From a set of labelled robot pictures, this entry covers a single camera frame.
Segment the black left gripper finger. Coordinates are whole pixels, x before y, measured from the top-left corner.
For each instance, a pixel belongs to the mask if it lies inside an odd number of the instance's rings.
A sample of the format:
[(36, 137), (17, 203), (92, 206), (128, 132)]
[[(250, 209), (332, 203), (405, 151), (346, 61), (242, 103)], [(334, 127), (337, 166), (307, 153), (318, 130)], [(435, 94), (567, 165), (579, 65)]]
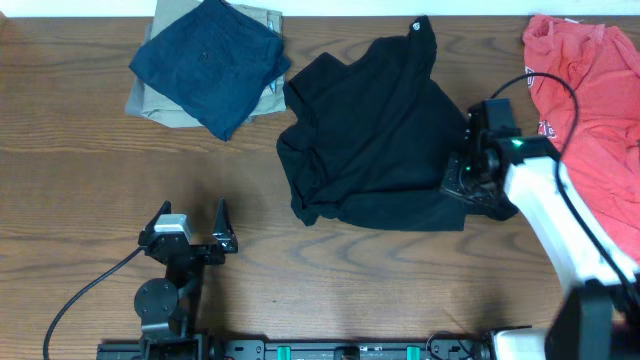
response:
[(218, 204), (213, 237), (217, 240), (224, 253), (238, 252), (237, 236), (231, 225), (227, 202), (224, 198)]
[(171, 213), (171, 203), (168, 200), (165, 200), (156, 214), (152, 217), (152, 219), (147, 223), (147, 225), (143, 228), (143, 234), (150, 234), (154, 232), (154, 226), (159, 220), (161, 215), (170, 214)]

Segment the black t-shirt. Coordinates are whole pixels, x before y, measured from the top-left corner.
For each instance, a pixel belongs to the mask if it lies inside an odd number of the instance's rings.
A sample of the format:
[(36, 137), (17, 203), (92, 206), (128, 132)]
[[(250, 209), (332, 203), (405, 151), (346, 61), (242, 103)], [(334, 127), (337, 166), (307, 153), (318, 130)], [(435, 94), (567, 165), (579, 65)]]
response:
[(379, 230), (463, 229), (464, 203), (440, 185), (467, 123), (431, 77), (436, 54), (421, 16), (354, 63), (323, 53), (285, 84), (297, 121), (276, 149), (304, 225), (324, 217)]

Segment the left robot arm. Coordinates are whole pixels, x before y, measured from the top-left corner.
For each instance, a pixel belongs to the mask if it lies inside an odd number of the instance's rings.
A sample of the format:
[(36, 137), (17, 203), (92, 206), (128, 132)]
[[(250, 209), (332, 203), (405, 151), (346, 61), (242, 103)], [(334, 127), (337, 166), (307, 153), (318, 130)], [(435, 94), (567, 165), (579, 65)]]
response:
[(218, 203), (212, 237), (210, 244), (194, 245), (188, 217), (174, 214), (168, 201), (141, 231), (138, 245), (144, 255), (166, 267), (162, 278), (144, 283), (134, 298), (143, 338), (152, 344), (194, 337), (204, 269), (224, 264), (228, 254), (238, 251), (225, 200)]

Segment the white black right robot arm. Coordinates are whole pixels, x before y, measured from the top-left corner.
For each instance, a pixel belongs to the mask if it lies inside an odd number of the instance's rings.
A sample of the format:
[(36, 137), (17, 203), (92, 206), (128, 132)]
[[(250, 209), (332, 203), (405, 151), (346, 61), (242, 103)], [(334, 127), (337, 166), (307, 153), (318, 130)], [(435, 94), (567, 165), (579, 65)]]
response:
[(516, 207), (564, 291), (548, 329), (494, 330), (477, 358), (638, 358), (639, 266), (606, 234), (546, 137), (483, 140), (452, 153), (441, 188), (478, 207)]

